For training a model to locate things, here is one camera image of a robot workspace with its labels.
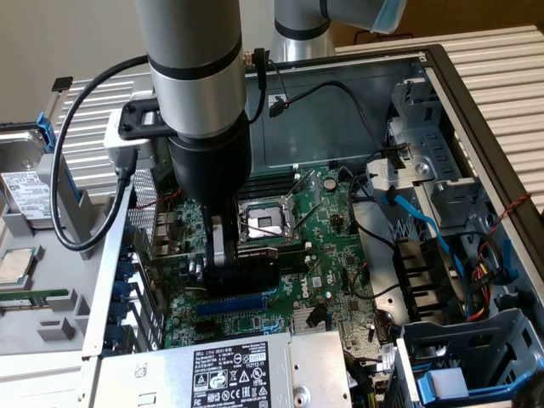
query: warning label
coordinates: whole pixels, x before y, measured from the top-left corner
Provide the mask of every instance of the warning label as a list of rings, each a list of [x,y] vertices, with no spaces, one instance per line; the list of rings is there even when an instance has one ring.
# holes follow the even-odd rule
[[[51,218],[49,187],[40,181],[36,172],[2,173],[2,179],[27,219]]]
[[[195,351],[193,408],[270,408],[266,342]]]

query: motherboard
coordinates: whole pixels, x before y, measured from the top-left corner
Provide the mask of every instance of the motherboard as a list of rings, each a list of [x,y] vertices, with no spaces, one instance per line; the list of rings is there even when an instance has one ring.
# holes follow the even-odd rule
[[[341,170],[301,168],[292,171],[289,183],[280,176],[283,190],[277,178],[268,176],[263,178],[267,192],[261,187],[254,194],[242,191],[239,251],[272,247],[285,254],[279,285],[251,295],[209,297],[205,287],[180,281],[180,268],[195,272],[202,267],[206,234],[201,210],[183,194],[162,203],[156,234],[161,255],[155,266],[169,304],[165,349],[286,331],[338,330],[353,356],[379,355],[375,304],[351,292],[354,285],[359,294],[372,294],[368,275],[362,273],[366,260],[360,235],[349,219],[349,179]],[[270,196],[270,191],[281,194]]]

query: green circuit board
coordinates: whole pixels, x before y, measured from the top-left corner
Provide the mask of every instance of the green circuit board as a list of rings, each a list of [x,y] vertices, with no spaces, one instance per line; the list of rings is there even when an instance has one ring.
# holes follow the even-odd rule
[[[255,245],[281,247],[292,243],[293,239],[311,242],[311,251],[302,256],[310,257],[306,258],[307,273],[283,275],[277,290],[266,294],[266,309],[199,317],[196,315],[196,306],[217,299],[208,299],[207,293],[201,288],[177,285],[176,269],[179,256],[183,255],[158,258],[157,268],[165,279],[170,280],[171,288],[167,297],[166,349],[252,334],[290,330],[299,334],[309,329],[305,325],[309,312],[317,304],[323,303],[331,316],[332,330],[340,331],[349,351],[355,356],[378,356],[380,345],[377,337],[371,343],[367,339],[368,327],[375,322],[375,305],[372,301],[353,297],[345,284],[346,278],[351,281],[365,262],[359,234],[350,234],[347,201],[349,183],[337,183],[333,192],[327,191],[323,186],[324,181],[337,181],[338,171],[329,170],[328,167],[310,167],[299,172],[305,174],[312,170],[314,173],[311,177],[307,177],[293,194],[296,222],[314,208],[316,200],[320,201],[320,205],[296,230],[297,236],[290,240],[267,238],[249,241],[239,246],[240,249]],[[188,241],[191,252],[203,252],[205,235],[198,205],[191,199],[185,199],[174,206],[172,211],[184,226],[177,244],[183,247],[183,243]],[[337,216],[342,220],[341,226],[338,226],[340,222]],[[371,294],[370,282],[363,275],[357,280],[356,288],[360,293]],[[198,330],[203,326],[206,329],[204,332]]]

